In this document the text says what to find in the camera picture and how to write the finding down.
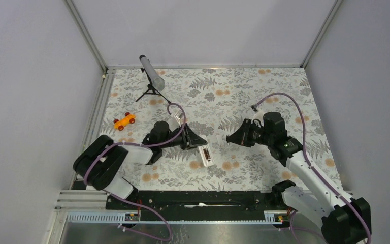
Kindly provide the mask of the white AC remote control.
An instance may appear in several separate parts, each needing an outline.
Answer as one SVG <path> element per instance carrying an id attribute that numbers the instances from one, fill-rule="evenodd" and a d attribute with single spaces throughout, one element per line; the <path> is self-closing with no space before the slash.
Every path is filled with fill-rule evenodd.
<path id="1" fill-rule="evenodd" d="M 204 167 L 210 167 L 210 166 L 213 166 L 215 164 L 214 160 L 212 158 L 212 152 L 211 152 L 210 146 L 208 144 L 203 145 L 203 146 L 199 146 L 198 150 L 199 150 Z"/>

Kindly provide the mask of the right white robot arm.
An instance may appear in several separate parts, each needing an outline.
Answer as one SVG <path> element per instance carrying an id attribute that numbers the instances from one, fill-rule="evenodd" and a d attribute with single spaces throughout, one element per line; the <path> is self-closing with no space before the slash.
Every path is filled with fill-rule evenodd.
<path id="1" fill-rule="evenodd" d="M 310 194 L 306 194 L 289 180 L 276 184 L 271 195 L 275 208 L 288 206 L 301 213 L 321 230 L 327 243 L 371 240 L 369 203 L 364 198 L 355 199 L 321 172 L 302 144 L 288 136 L 280 113 L 265 113 L 263 122 L 245 119 L 236 132 L 226 137 L 226 141 L 245 147 L 266 146 L 271 156 L 310 190 Z"/>

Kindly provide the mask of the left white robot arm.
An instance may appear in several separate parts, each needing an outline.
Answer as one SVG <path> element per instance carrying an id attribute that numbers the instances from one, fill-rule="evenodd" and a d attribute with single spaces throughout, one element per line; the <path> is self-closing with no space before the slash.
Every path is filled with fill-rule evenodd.
<path id="1" fill-rule="evenodd" d="M 122 164 L 150 165 L 162 157 L 164 148 L 188 150 L 207 144 L 188 125 L 171 131 L 167 122 L 158 121 L 141 144 L 114 142 L 101 135 L 75 160 L 73 170 L 82 176 L 85 185 L 118 196 L 118 203 L 130 209 L 137 204 L 137 188 L 118 175 Z"/>

